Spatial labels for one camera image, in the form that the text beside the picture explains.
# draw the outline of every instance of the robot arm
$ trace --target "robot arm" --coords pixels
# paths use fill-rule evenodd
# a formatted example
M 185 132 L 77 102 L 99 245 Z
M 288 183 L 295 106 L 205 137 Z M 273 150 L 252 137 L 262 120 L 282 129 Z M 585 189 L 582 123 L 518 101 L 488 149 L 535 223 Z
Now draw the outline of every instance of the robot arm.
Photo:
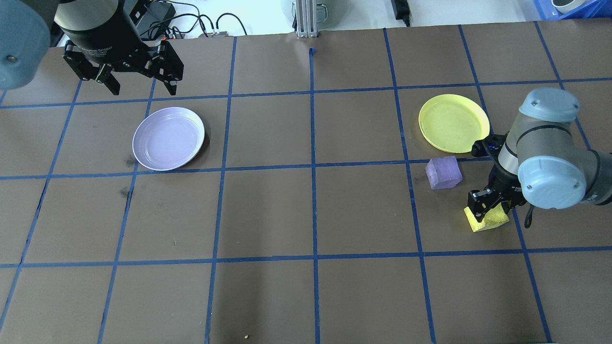
M 468 194 L 479 222 L 499 203 L 506 212 L 527 201 L 544 209 L 612 203 L 612 154 L 573 145 L 569 127 L 579 109 L 578 99 L 566 91 L 536 89 L 507 135 L 474 144 L 473 155 L 490 155 L 495 162 L 485 189 Z
M 120 85 L 112 72 L 138 72 L 162 81 L 175 95 L 176 82 L 183 77 L 181 59 L 166 40 L 156 47 L 144 44 L 123 5 L 123 0 L 2 0 L 0 34 L 23 36 L 0 47 L 0 89 L 32 80 L 55 20 L 71 39 L 64 59 L 82 80 L 94 79 L 117 95 Z

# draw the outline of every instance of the dark stain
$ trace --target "dark stain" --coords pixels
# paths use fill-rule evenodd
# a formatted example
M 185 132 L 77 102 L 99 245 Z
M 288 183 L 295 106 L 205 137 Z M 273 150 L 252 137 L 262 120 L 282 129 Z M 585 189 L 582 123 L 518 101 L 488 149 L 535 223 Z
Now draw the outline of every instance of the dark stain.
M 126 186 L 123 189 L 121 189 L 119 193 L 121 194 L 123 198 L 127 198 L 130 195 L 130 188 Z
M 134 167 L 134 165 L 136 165 L 137 163 L 138 163 L 138 161 L 136 161 L 136 158 L 134 158 L 134 157 L 129 157 L 129 158 L 127 158 L 127 159 L 125 160 L 125 165 L 126 165 L 128 168 L 132 168 L 132 167 Z

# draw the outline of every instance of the wire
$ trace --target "wire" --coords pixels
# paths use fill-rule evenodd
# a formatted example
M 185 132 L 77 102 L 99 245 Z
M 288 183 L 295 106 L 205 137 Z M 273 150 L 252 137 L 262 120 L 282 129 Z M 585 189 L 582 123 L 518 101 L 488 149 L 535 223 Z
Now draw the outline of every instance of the wire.
M 525 223 L 523 224 L 525 228 L 531 227 L 531 219 L 533 216 L 535 206 L 533 204 L 529 205 L 529 210 L 527 211 L 527 216 L 525 216 Z
M 223 17 L 223 16 L 225 16 L 225 15 L 231 15 L 232 17 L 234 17 L 234 18 L 238 19 L 238 23 L 240 23 L 240 26 L 242 26 L 242 30 L 244 31 L 244 35 L 245 35 L 245 36 L 248 36 L 248 34 L 247 34 L 247 30 L 244 28 L 244 25 L 242 24 L 242 20 L 240 20 L 240 18 L 238 18 L 238 16 L 237 16 L 237 15 L 235 15 L 235 14 L 233 14 L 233 13 L 229 13 L 229 12 L 224 13 L 224 14 L 220 15 L 220 16 L 217 18 L 217 22 L 216 22 L 216 24 L 217 24 L 217 25 L 216 25 L 217 30 L 219 30 L 219 19 L 221 19 L 221 17 Z
M 144 31 L 140 36 L 142 36 L 143 34 L 148 34 L 149 40 L 152 40 L 153 38 L 151 37 L 152 34 L 152 30 L 157 29 L 157 28 L 161 28 L 163 29 L 164 33 L 168 36 L 170 34 L 170 32 L 172 32 L 175 36 L 176 33 L 180 34 L 181 36 L 183 36 L 184 34 L 188 34 L 190 32 L 192 32 L 197 24 L 200 24 L 200 29 L 202 30 L 202 33 L 204 34 L 204 36 L 208 37 L 208 34 L 206 33 L 206 26 L 204 25 L 204 22 L 202 22 L 202 17 L 206 17 L 209 22 L 211 23 L 211 29 L 214 30 L 214 26 L 212 24 L 212 20 L 207 16 L 207 15 L 203 15 L 200 14 L 200 9 L 198 8 L 198 6 L 194 5 L 194 4 L 188 4 L 186 2 L 179 2 L 179 1 L 172 1 L 172 0 L 149 0 L 149 4 L 152 2 L 169 2 L 171 4 L 179 4 L 179 5 L 187 5 L 187 6 L 191 6 L 194 7 L 196 9 L 196 11 L 198 11 L 198 14 L 192 14 L 192 13 L 184 13 L 182 15 L 177 15 L 175 17 L 166 19 L 166 20 L 160 20 L 160 18 L 158 18 L 156 15 L 155 18 L 158 20 L 157 22 L 153 22 L 151 23 L 149 29 L 147 31 Z M 172 30 L 170 29 L 170 22 L 174 19 L 180 18 L 180 17 L 184 17 L 184 16 L 190 16 L 190 17 L 196 17 L 196 22 L 192 25 L 192 27 L 187 30 L 187 31 L 180 31 L 176 26 L 172 28 Z
M 208 21 L 211 23 L 211 29 L 214 31 L 215 26 L 212 24 L 212 20 L 210 19 L 210 17 L 208 17 L 208 16 L 207 16 L 207 15 L 205 15 L 205 14 L 201 14 L 201 15 L 200 15 L 200 18 L 201 18 L 201 17 L 205 17 L 206 19 L 208 19 Z
M 165 32 L 168 32 L 170 29 L 168 29 L 168 26 L 170 24 L 171 21 L 177 19 L 177 18 L 181 18 L 181 17 L 196 17 L 197 21 L 193 24 L 193 26 L 188 30 L 188 31 L 181 31 L 181 33 L 185 34 L 185 33 L 189 33 L 192 32 L 195 29 L 195 26 L 199 23 L 201 28 L 203 29 L 203 33 L 206 37 L 208 37 L 208 35 L 206 34 L 206 28 L 204 27 L 204 23 L 202 22 L 201 18 L 193 13 L 183 13 L 180 15 L 177 15 L 175 17 L 172 18 L 168 18 L 166 20 L 162 20 L 162 21 L 158 21 L 158 22 L 153 22 L 151 23 L 149 29 L 147 29 L 146 31 L 142 32 L 140 34 L 140 36 L 144 35 L 144 34 L 148 34 L 149 40 L 152 40 L 153 38 L 151 37 L 151 33 L 152 30 L 154 29 L 158 29 L 158 28 L 162 28 Z

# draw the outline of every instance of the blue tape line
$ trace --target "blue tape line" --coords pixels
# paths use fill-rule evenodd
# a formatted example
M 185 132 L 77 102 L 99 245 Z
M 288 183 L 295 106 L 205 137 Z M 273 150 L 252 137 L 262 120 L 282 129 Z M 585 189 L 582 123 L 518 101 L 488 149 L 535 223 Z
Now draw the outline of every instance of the blue tape line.
M 176 173 L 199 173 L 199 172 L 220 172 L 221 168 L 189 168 L 184 170 L 171 170 L 171 171 L 138 171 L 136 174 L 176 174 Z
M 478 82 L 478 75 L 476 74 L 476 68 L 474 67 L 474 61 L 472 61 L 472 54 L 469 53 L 468 41 L 465 39 L 465 35 L 463 34 L 463 27 L 459 24 L 457 25 L 459 28 L 459 34 L 461 34 L 461 40 L 463 41 L 463 48 L 465 49 L 465 53 L 468 56 L 469 68 L 472 70 L 472 75 L 474 76 L 474 82 L 476 83 L 476 90 L 478 91 L 478 97 L 480 98 L 480 104 L 482 105 L 482 109 L 489 116 L 489 112 L 487 111 L 487 105 L 485 104 L 485 98 L 482 96 L 482 91 L 480 90 L 480 83 Z
M 370 92 L 370 91 L 391 91 L 393 87 L 372 87 L 372 88 L 343 88 L 343 89 L 311 89 L 310 92 L 319 93 L 350 93 L 350 92 Z
M 212 263 L 212 258 L 200 259 L 172 259 L 172 260 L 130 260 L 118 261 L 118 266 L 142 266 L 142 265 L 180 265 L 180 264 L 206 264 Z
M 479 158 L 457 158 L 458 162 L 471 162 L 471 161 L 490 161 L 489 157 Z M 427 163 L 429 159 L 416 159 L 409 160 L 409 163 Z M 317 163 L 316 167 L 336 167 L 336 166 L 371 166 L 371 165 L 400 165 L 406 163 L 404 160 L 382 160 L 382 161 L 363 161 L 363 162 L 325 162 Z M 311 163 L 294 164 L 294 165 L 264 165 L 264 166 L 237 166 L 237 167 L 226 167 L 225 171 L 256 171 L 256 170 L 283 170 L 292 168 L 311 168 Z M 221 168 L 190 168 L 184 170 L 171 170 L 171 171 L 137 171 L 137 175 L 143 174 L 177 174 L 177 173 L 207 173 L 207 172 L 221 172 Z M 118 173 L 82 173 L 82 174 L 52 174 L 51 179 L 60 178 L 113 178 L 113 177 L 125 177 L 131 176 L 132 172 L 118 172 Z M 1 180 L 14 180 L 14 179 L 46 179 L 47 175 L 32 175 L 32 176 L 0 176 Z
M 582 79 L 565 79 L 563 83 L 578 83 L 586 81 L 612 81 L 612 78 L 582 78 Z M 525 81 L 496 81 L 488 83 L 479 83 L 479 86 L 497 86 L 497 85 L 515 85 L 515 84 L 547 84 L 558 83 L 558 80 L 525 80 Z M 428 89 L 428 88 L 451 88 L 451 87 L 470 87 L 477 86 L 475 83 L 458 83 L 458 84 L 429 84 L 429 85 L 412 85 L 412 86 L 397 86 L 397 89 Z M 314 90 L 315 94 L 319 93 L 350 93 L 350 92 L 368 92 L 368 91 L 390 91 L 393 87 L 377 87 L 377 88 L 348 88 L 348 89 L 320 89 Z M 295 95 L 295 94 L 310 94 L 310 91 L 288 91 L 288 92 L 264 92 L 264 93 L 245 93 L 233 94 L 232 97 L 265 97 L 270 95 Z M 167 102 L 177 100 L 198 100 L 198 99 L 224 99 L 226 94 L 216 95 L 193 95 L 185 97 L 164 97 L 153 98 L 152 102 Z M 75 106 L 81 105 L 100 105 L 100 104 L 115 104 L 115 103 L 136 103 L 148 102 L 148 99 L 127 99 L 127 100 L 103 100 L 99 102 L 78 102 Z M 71 103 L 47 103 L 47 104 L 24 104 L 24 105 L 6 105 L 0 109 L 19 109 L 19 108 L 45 108 L 45 107 L 68 107 Z
M 228 104 L 227 112 L 225 114 L 225 137 L 223 139 L 223 159 L 221 162 L 221 178 L 219 180 L 219 197 L 217 200 L 217 221 L 215 223 L 215 239 L 212 247 L 212 264 L 211 264 L 211 280 L 209 282 L 208 289 L 208 305 L 206 307 L 206 325 L 204 326 L 204 344 L 210 343 L 211 336 L 211 322 L 212 322 L 212 301 L 215 291 L 215 275 L 217 272 L 217 254 L 219 247 L 219 232 L 221 229 L 221 210 L 223 206 L 223 189 L 225 187 L 225 166 L 227 163 L 228 155 L 228 139 L 230 134 L 230 114 L 231 114 L 231 99 L 232 90 L 234 87 L 234 66 L 236 65 L 236 42 L 237 39 L 234 37 L 231 53 L 231 67 L 229 70 L 229 87 L 228 87 Z
M 410 163 L 428 163 L 430 159 L 409 160 Z M 491 161 L 491 157 L 457 158 L 457 162 Z
M 515 255 L 528 253 L 572 253 L 572 252 L 606 252 L 612 251 L 611 246 L 590 247 L 550 247 L 541 249 L 505 249 L 505 250 L 467 250 L 467 251 L 431 251 L 431 252 L 387 252 L 387 253 L 336 253 L 317 255 L 318 260 L 350 260 L 350 259 L 376 259 L 376 258 L 407 258 L 407 257 L 441 257 L 441 256 L 482 256 L 482 255 Z M 246 263 L 254 261 L 305 261 L 315 259 L 314 255 L 296 256 L 251 256 L 235 258 L 217 258 L 217 263 Z M 140 266 L 140 265 L 175 265 L 175 264 L 204 264 L 212 263 L 212 258 L 197 258 L 184 260 L 127 260 L 127 261 L 76 261 L 56 263 L 23 263 L 21 267 L 75 267 L 75 266 Z M 18 263 L 0 264 L 0 269 L 18 267 Z
M 52 179 L 62 178 L 107 178 L 107 177 L 126 177 L 131 176 L 132 172 L 118 172 L 118 173 L 83 173 L 83 174 L 54 174 L 51 176 Z
M 23 268 L 28 267 L 83 267 L 83 266 L 113 266 L 112 261 L 66 261 L 57 263 L 23 263 Z
M 480 83 L 481 86 L 498 85 L 525 85 L 525 84 L 556 84 L 557 80 L 532 80 L 532 81 L 495 81 L 492 83 Z
M 122 104 L 122 103 L 145 103 L 149 99 L 121 99 L 121 100 L 98 100 L 95 102 L 78 102 L 76 106 L 82 105 L 104 105 L 104 104 Z
M 262 257 L 236 257 L 236 258 L 217 258 L 217 263 L 247 263 L 254 261 L 286 261 L 286 260 L 313 260 L 314 255 L 299 256 L 262 256 Z
M 0 109 L 23 109 L 23 108 L 53 108 L 53 107 L 71 107 L 72 103 L 54 103 L 54 104 L 24 104 L 24 105 L 6 105 Z
M 46 179 L 46 175 L 37 176 L 0 176 L 0 181 L 10 181 L 14 179 Z
M 342 253 L 335 255 L 319 255 L 320 260 L 336 259 L 371 259 L 371 258 L 407 258 L 421 256 L 419 252 L 390 252 L 390 253 Z
M 544 36 L 542 35 L 542 30 L 540 29 L 540 25 L 537 23 L 537 21 L 534 21 L 534 26 L 535 26 L 538 36 L 540 37 L 540 42 L 542 43 L 542 46 L 544 47 L 544 51 L 546 51 L 546 56 L 548 56 L 548 61 L 550 62 L 550 66 L 553 68 L 554 75 L 557 78 L 557 82 L 559 83 L 559 87 L 561 89 L 565 89 L 565 86 L 563 85 L 563 81 L 561 80 L 561 76 L 559 76 L 557 67 L 554 64 L 553 56 L 550 54 L 550 50 L 548 49 L 548 45 L 546 44 L 546 41 L 544 40 Z M 582 128 L 582 125 L 580 124 L 580 120 L 576 118 L 575 122 L 576 122 L 576 126 L 578 127 L 578 131 L 580 131 L 580 135 L 582 136 L 584 144 L 586 145 L 586 149 L 591 149 L 591 144 L 589 143 L 589 140 L 586 138 L 586 134 L 584 133 L 584 129 Z
M 338 167 L 338 166 L 373 166 L 373 165 L 400 165 L 406 163 L 404 160 L 364 161 L 364 162 L 325 162 L 317 163 L 316 167 Z
M 563 83 L 561 82 L 561 76 L 559 76 L 559 72 L 557 71 L 557 67 L 554 65 L 553 57 L 550 54 L 550 50 L 548 49 L 548 45 L 546 44 L 546 41 L 544 41 L 544 36 L 542 35 L 542 30 L 540 30 L 540 25 L 537 23 L 537 21 L 534 21 L 533 23 L 535 25 L 535 29 L 537 31 L 538 36 L 540 36 L 540 42 L 542 43 L 542 46 L 544 47 L 544 51 L 546 52 L 546 56 L 548 56 L 548 61 L 550 62 L 550 66 L 553 68 L 554 76 L 555 76 L 555 78 L 557 78 L 556 82 L 559 83 L 559 86 L 561 87 L 561 89 L 564 89 L 563 88 Z
M 548 328 L 548 322 L 546 321 L 546 315 L 544 314 L 544 307 L 542 306 L 542 300 L 540 299 L 540 292 L 537 289 L 536 277 L 534 271 L 531 268 L 531 260 L 529 259 L 529 253 L 527 251 L 527 245 L 525 244 L 525 238 L 523 237 L 523 231 L 521 230 L 521 224 L 518 220 L 517 210 L 512 209 L 512 216 L 514 217 L 514 224 L 517 226 L 518 238 L 521 242 L 521 248 L 523 256 L 525 258 L 525 264 L 527 265 L 527 272 L 529 273 L 529 279 L 531 281 L 531 287 L 534 291 L 535 303 L 537 304 L 538 312 L 540 313 L 540 320 L 542 321 L 542 328 L 544 329 L 544 335 L 546 335 L 546 341 L 552 343 L 553 339 L 550 335 L 550 329 Z
M 64 137 L 66 136 L 66 131 L 68 130 L 68 124 L 70 123 L 70 118 L 72 117 L 72 112 L 74 110 L 74 103 L 77 100 L 78 93 L 81 90 L 82 83 L 83 82 L 79 80 L 76 86 L 76 91 L 75 91 L 74 97 L 72 98 L 72 104 L 70 106 L 70 110 L 68 111 L 68 115 L 66 116 L 64 127 L 62 128 L 62 133 L 59 136 L 58 146 L 55 149 L 55 154 L 53 155 L 53 160 L 51 161 L 51 166 L 49 167 L 49 173 L 47 174 L 45 186 L 43 187 L 42 193 L 40 194 L 40 200 L 36 207 L 36 211 L 34 212 L 34 218 L 32 219 L 30 230 L 28 231 L 28 236 L 26 238 L 26 244 L 23 247 L 23 251 L 21 253 L 21 259 L 20 259 L 19 265 L 17 266 L 17 270 L 15 271 L 15 277 L 13 278 L 13 283 L 10 286 L 10 291 L 9 291 L 9 295 L 7 297 L 6 303 L 4 304 L 4 310 L 2 311 L 2 317 L 0 318 L 0 332 L 2 332 L 2 327 L 4 326 L 4 321 L 6 320 L 6 316 L 9 311 L 10 302 L 13 299 L 13 294 L 15 293 L 15 288 L 17 287 L 17 281 L 19 280 L 19 276 L 21 274 L 23 263 L 25 262 L 26 255 L 28 254 L 28 249 L 30 247 L 30 243 L 32 242 L 32 236 L 34 235 L 34 230 L 38 222 L 38 218 L 40 215 L 40 209 L 42 208 L 42 203 L 45 200 L 45 195 L 47 194 L 47 189 L 49 188 L 49 182 L 51 181 L 51 175 L 53 174 L 53 169 L 55 168 L 55 164 L 58 162 L 59 151 L 62 148 L 62 143 L 64 143 Z
M 296 94 L 310 94 L 310 91 L 287 91 L 287 92 L 265 92 L 265 93 L 242 93 L 233 94 L 232 97 L 269 97 L 271 95 L 296 95 Z
M 551 247 L 547 249 L 527 249 L 527 252 L 529 253 L 598 252 L 598 251 L 612 251 L 612 246 Z
M 473 251 L 438 251 L 423 252 L 426 257 L 446 257 L 446 256 L 484 256 L 484 255 L 515 255 L 523 253 L 522 250 L 473 250 Z
M 266 165 L 266 166 L 244 166 L 226 167 L 226 171 L 257 171 L 257 170 L 282 170 L 285 168 L 310 168 L 309 163 L 298 163 L 295 165 Z
M 584 83 L 587 81 L 612 81 L 612 78 L 562 79 L 563 83 Z
M 166 102 L 168 100 L 197 100 L 197 99 L 217 99 L 217 98 L 227 98 L 226 94 L 213 94 L 213 95 L 188 95 L 184 97 L 162 97 L 162 98 L 153 98 L 153 102 Z
M 475 83 L 461 83 L 461 84 L 397 86 L 397 89 L 449 88 L 449 87 L 470 87 L 470 86 L 476 86 L 476 84 Z
M 151 90 L 149 91 L 149 99 L 147 101 L 147 108 L 144 112 L 144 118 L 149 116 L 149 112 L 151 111 L 151 100 L 153 99 L 153 93 L 155 91 L 155 79 L 151 81 Z M 136 177 L 138 176 L 138 166 L 139 164 L 134 164 L 134 169 L 131 173 L 132 181 L 130 183 L 130 191 L 127 194 L 127 199 L 125 201 L 125 209 L 123 212 L 123 219 L 121 220 L 121 229 L 119 230 L 119 239 L 117 241 L 117 249 L 115 250 L 115 257 L 113 262 L 113 270 L 111 272 L 111 278 L 108 283 L 108 292 L 106 294 L 106 301 L 104 303 L 104 311 L 102 313 L 102 322 L 100 323 L 100 331 L 98 332 L 98 344 L 102 344 L 102 340 L 104 338 L 104 330 L 106 329 L 106 320 L 108 319 L 108 309 L 110 308 L 111 298 L 113 296 L 114 289 L 114 281 L 117 276 L 117 268 L 119 257 L 121 255 L 121 247 L 123 246 L 123 237 L 125 235 L 125 227 L 127 226 L 127 217 L 130 212 L 130 205 L 132 204 L 132 197 L 134 195 L 134 187 L 136 186 Z
M 393 80 L 393 88 L 395 95 L 395 110 L 397 111 L 397 121 L 400 130 L 401 148 L 404 152 L 404 161 L 406 164 L 406 177 L 408 179 L 408 192 L 410 194 L 410 204 L 412 207 L 412 220 L 414 221 L 414 234 L 416 236 L 417 248 L 419 251 L 419 263 L 421 268 L 421 279 L 423 281 L 423 293 L 425 298 L 425 309 L 427 311 L 427 320 L 429 322 L 429 333 L 431 336 L 431 342 L 436 343 L 436 332 L 433 325 L 433 314 L 431 311 L 431 302 L 429 295 L 429 286 L 427 282 L 427 272 L 425 270 L 425 257 L 423 256 L 423 245 L 420 238 L 419 219 L 417 215 L 417 206 L 414 200 L 414 190 L 412 189 L 412 175 L 410 172 L 410 159 L 408 157 L 408 150 L 406 148 L 406 137 L 404 134 L 404 124 L 401 117 L 400 98 L 398 95 L 397 79 L 395 77 L 395 67 L 393 65 L 393 56 L 391 53 L 391 47 L 389 45 L 389 36 L 387 35 L 387 29 L 382 29 L 384 35 L 385 46 L 387 48 L 387 56 L 389 57 L 389 67 L 391 70 L 391 78 Z
M 315 299 L 315 343 L 321 343 L 321 326 L 319 317 L 319 244 L 317 234 L 316 207 L 316 141 L 315 141 L 315 48 L 308 50 L 308 66 L 310 68 L 310 161 L 312 176 L 312 252 L 313 252 L 313 282 Z

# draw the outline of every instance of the metal stand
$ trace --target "metal stand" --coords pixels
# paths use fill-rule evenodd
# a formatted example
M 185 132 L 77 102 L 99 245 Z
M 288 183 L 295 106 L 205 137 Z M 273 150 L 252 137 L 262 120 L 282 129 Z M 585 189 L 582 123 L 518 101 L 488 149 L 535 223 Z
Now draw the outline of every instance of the metal stand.
M 298 38 L 319 37 L 316 21 L 316 1 L 296 0 L 296 32 Z

